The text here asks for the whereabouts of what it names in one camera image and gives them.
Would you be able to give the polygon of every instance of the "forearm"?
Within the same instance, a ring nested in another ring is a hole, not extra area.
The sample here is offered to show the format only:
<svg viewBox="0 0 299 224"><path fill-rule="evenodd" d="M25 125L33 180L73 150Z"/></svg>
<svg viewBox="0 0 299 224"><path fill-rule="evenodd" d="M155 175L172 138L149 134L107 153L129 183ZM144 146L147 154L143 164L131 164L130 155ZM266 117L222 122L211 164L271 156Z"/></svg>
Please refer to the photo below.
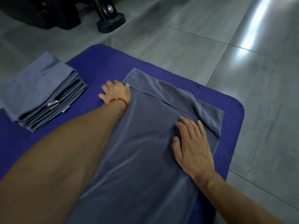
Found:
<svg viewBox="0 0 299 224"><path fill-rule="evenodd" d="M111 102L63 124L28 150L0 183L2 223L65 222L124 109L124 102Z"/></svg>
<svg viewBox="0 0 299 224"><path fill-rule="evenodd" d="M282 224L264 208L227 184L217 173L195 180L200 190L229 224Z"/></svg>

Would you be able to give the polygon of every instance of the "black metal leg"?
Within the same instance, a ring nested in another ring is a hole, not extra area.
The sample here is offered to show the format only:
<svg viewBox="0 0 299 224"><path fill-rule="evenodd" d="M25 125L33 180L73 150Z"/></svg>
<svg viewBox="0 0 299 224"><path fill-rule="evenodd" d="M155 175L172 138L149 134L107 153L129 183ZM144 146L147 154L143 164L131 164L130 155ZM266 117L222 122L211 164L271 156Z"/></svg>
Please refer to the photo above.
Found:
<svg viewBox="0 0 299 224"><path fill-rule="evenodd" d="M126 22L125 15L118 13L112 0L91 0L100 20L97 28L101 33L110 33Z"/></svg>

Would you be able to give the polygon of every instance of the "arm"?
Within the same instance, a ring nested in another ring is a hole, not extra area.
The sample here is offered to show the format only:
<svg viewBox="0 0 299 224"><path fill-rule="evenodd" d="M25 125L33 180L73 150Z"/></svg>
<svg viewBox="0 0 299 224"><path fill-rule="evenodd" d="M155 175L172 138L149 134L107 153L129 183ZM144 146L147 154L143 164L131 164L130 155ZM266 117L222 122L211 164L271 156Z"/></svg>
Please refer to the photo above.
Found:
<svg viewBox="0 0 299 224"><path fill-rule="evenodd" d="M177 137L173 150L179 165L208 198L216 210L229 224L276 223L282 224L264 208L227 184L215 172L213 157L203 125L181 118L176 125L180 129L182 147Z"/></svg>
<svg viewBox="0 0 299 224"><path fill-rule="evenodd" d="M107 81L99 94L130 102L129 85ZM115 100L61 125L29 149L0 183L1 223L65 223L99 165L125 103Z"/></svg>

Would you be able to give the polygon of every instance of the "hand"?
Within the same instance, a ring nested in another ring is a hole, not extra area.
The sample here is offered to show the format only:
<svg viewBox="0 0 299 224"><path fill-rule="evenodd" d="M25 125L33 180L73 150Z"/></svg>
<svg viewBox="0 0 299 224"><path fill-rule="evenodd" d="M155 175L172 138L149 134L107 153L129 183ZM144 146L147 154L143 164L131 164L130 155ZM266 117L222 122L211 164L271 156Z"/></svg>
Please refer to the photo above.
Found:
<svg viewBox="0 0 299 224"><path fill-rule="evenodd" d="M114 84L111 81L107 81L106 84L107 86L102 86L105 95L102 93L99 94L99 98L101 98L106 104L113 98L122 98L127 102L127 104L130 103L131 93L129 84L124 86L117 80L114 80Z"/></svg>
<svg viewBox="0 0 299 224"><path fill-rule="evenodd" d="M200 121L198 126L189 119L181 117L176 122L181 133L182 147L178 137L174 137L172 148L175 158L183 171L194 181L201 179L205 173L214 173L214 161L207 141L207 135Z"/></svg>

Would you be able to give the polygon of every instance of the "yoga mat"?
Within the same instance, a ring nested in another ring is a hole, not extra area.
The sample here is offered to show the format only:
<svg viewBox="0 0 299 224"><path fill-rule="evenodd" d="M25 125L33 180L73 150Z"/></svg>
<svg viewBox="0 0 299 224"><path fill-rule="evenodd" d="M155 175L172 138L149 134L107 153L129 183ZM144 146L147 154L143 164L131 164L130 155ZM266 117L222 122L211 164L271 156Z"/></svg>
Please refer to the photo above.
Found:
<svg viewBox="0 0 299 224"><path fill-rule="evenodd" d="M102 106L104 102L99 99L98 94L107 80L122 81L133 68L137 68L152 77L189 91L195 98L224 110L222 134L218 149L214 154L214 163L217 173L226 180L244 119L244 108L235 98L102 44L89 47L67 64L76 69L89 88L65 113L60 114L40 131L29 132L18 124L14 124L4 110L0 110L0 179L43 136L68 120ZM213 223L215 212L211 203L202 193L199 193L188 224Z"/></svg>

